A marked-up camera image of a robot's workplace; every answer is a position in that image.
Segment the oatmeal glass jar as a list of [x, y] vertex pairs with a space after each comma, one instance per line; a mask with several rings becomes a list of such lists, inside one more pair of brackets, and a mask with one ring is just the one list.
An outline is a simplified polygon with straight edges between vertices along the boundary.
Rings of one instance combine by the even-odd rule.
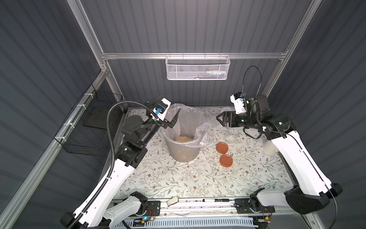
[[239, 137], [239, 131], [235, 128], [228, 128], [225, 135], [226, 143], [234, 143]]
[[221, 115], [221, 113], [223, 112], [231, 112], [231, 111], [235, 111], [234, 108], [232, 107], [222, 107], [220, 108], [212, 117], [211, 119], [211, 124], [213, 125], [213, 127], [217, 128], [217, 129], [225, 129], [227, 126], [222, 126], [221, 123], [216, 119], [217, 116], [219, 116], [219, 120], [221, 121], [227, 121], [227, 117], [223, 114]]

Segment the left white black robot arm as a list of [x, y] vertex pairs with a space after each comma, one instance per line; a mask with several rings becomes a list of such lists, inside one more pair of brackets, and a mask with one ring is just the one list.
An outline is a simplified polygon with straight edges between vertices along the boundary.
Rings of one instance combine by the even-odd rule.
[[67, 229], [112, 229], [131, 215], [146, 212], [148, 198], [139, 192], [132, 193], [121, 203], [108, 207], [118, 189], [135, 171], [147, 153], [146, 146], [162, 127], [173, 128], [178, 114], [168, 121], [165, 116], [171, 102], [161, 96], [147, 102], [147, 120], [138, 115], [126, 119], [121, 132], [125, 141], [115, 149], [111, 147], [111, 165], [103, 179], [89, 197], [74, 212], [67, 212], [60, 222]]

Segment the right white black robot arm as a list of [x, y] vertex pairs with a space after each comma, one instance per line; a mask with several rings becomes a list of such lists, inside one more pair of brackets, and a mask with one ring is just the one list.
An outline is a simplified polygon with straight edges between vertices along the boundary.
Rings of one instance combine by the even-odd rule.
[[285, 114], [274, 115], [263, 94], [247, 97], [238, 92], [230, 97], [234, 111], [224, 111], [216, 119], [223, 127], [256, 129], [276, 147], [295, 181], [292, 188], [259, 188], [248, 201], [250, 210], [261, 213], [266, 207], [290, 207], [305, 215], [324, 209], [343, 189], [321, 171], [304, 146], [296, 126]]

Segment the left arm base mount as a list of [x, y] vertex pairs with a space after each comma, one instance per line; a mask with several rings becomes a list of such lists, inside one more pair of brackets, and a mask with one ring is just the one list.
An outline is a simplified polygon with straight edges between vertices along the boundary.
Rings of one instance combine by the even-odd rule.
[[160, 216], [160, 210], [161, 210], [161, 201], [158, 200], [149, 200], [145, 204], [145, 206], [142, 208], [143, 211], [138, 212], [136, 214], [132, 214], [129, 217], [130, 218], [143, 218], [147, 217], [153, 218]]

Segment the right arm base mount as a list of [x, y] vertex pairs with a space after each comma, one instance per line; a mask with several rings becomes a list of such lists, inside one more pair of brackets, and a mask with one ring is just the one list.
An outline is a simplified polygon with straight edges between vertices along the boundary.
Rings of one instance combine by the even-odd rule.
[[234, 207], [238, 214], [275, 213], [274, 206], [262, 206], [255, 198], [236, 198], [234, 200]]

